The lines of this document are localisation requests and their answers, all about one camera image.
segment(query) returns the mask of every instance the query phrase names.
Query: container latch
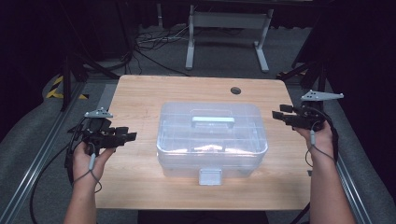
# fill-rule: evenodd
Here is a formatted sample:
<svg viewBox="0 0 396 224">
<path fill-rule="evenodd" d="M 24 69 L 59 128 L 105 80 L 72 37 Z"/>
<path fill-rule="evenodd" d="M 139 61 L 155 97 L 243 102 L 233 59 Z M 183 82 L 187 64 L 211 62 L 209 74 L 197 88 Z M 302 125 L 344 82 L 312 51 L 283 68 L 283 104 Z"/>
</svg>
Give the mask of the container latch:
<svg viewBox="0 0 396 224">
<path fill-rule="evenodd" d="M 199 171 L 199 184 L 200 185 L 221 185 L 222 171 L 217 168 L 205 168 Z"/>
</svg>

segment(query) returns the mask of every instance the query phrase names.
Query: container lid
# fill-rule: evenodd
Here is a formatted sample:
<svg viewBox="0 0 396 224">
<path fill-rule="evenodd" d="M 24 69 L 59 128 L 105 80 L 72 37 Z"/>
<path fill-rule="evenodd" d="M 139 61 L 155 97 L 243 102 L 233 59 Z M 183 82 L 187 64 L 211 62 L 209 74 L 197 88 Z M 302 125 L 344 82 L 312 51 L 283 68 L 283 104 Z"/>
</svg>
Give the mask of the container lid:
<svg viewBox="0 0 396 224">
<path fill-rule="evenodd" d="M 161 111 L 157 148 L 172 154 L 254 156 L 268 146 L 255 105 L 169 102 Z"/>
</svg>

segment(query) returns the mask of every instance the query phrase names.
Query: wooden table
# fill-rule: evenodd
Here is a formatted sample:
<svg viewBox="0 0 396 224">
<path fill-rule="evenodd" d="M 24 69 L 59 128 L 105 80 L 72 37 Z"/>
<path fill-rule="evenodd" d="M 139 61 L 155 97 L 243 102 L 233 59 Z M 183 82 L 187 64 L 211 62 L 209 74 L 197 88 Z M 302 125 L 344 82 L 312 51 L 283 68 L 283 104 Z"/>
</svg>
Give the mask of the wooden table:
<svg viewBox="0 0 396 224">
<path fill-rule="evenodd" d="M 241 93 L 232 94 L 238 87 Z M 221 186 L 200 186 L 196 178 L 166 177 L 157 161 L 157 130 L 165 102 L 252 103 L 262 113 L 268 151 L 248 178 L 225 178 Z M 310 177 L 304 139 L 272 118 L 291 104 L 279 80 L 123 76 L 110 112 L 112 127 L 137 132 L 106 164 L 96 194 L 99 208 L 193 210 L 292 210 L 309 202 Z"/>
</svg>

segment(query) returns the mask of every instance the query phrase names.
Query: wrist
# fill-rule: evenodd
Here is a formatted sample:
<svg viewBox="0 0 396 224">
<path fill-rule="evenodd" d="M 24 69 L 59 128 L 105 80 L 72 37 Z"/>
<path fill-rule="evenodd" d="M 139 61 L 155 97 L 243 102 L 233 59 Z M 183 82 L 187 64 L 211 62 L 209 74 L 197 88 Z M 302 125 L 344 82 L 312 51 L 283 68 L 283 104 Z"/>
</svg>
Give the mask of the wrist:
<svg viewBox="0 0 396 224">
<path fill-rule="evenodd" d="M 94 193 L 96 187 L 96 180 L 91 174 L 87 174 L 82 178 L 76 179 L 73 183 L 73 191 Z"/>
<path fill-rule="evenodd" d="M 321 160 L 322 158 L 334 158 L 332 139 L 328 137 L 315 137 L 315 133 L 311 133 L 309 139 L 306 139 L 306 145 L 311 153 L 312 160 Z"/>
<path fill-rule="evenodd" d="M 309 148 L 313 163 L 332 163 L 334 164 L 334 152 L 332 144 L 317 144 Z"/>
</svg>

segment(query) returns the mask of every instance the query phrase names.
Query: tripod leg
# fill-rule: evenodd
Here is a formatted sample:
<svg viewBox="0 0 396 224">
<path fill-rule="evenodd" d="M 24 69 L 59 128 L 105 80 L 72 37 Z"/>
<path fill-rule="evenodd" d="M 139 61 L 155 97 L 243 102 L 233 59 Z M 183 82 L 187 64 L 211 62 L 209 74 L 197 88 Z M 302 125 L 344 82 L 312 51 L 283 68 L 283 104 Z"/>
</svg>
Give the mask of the tripod leg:
<svg viewBox="0 0 396 224">
<path fill-rule="evenodd" d="M 324 62 L 317 63 L 315 64 L 315 66 L 312 66 L 306 71 L 306 74 L 301 80 L 300 85 L 304 89 L 312 89 L 315 82 L 318 81 L 317 91 L 325 91 L 326 77 L 327 77 L 326 63 Z"/>
<path fill-rule="evenodd" d="M 293 70 L 289 71 L 288 73 L 279 73 L 276 76 L 276 79 L 280 79 L 282 81 L 286 81 L 287 79 L 289 79 L 291 77 L 294 77 L 294 76 L 302 73 L 306 69 L 312 67 L 314 64 L 315 64 L 315 62 L 305 63 L 303 65 L 300 65 L 300 66 L 294 68 Z"/>
<path fill-rule="evenodd" d="M 84 69 L 82 62 L 79 62 L 76 57 L 73 57 L 73 55 L 65 57 L 62 73 L 64 77 L 64 103 L 62 105 L 61 111 L 65 111 L 71 102 L 72 74 L 77 82 L 86 82 L 88 79 L 88 74 Z"/>
<path fill-rule="evenodd" d="M 113 79 L 119 79 L 120 76 L 108 71 L 107 69 L 105 69 L 104 67 L 102 67 L 99 63 L 96 63 L 94 61 L 92 61 L 91 59 L 84 57 L 83 55 L 74 53 L 73 54 L 73 58 L 76 61 L 79 61 L 81 66 L 83 63 L 89 65 L 90 67 L 92 67 L 93 69 L 100 71 L 101 73 L 103 73 L 104 75 L 106 75 L 107 77 L 113 78 Z"/>
</svg>

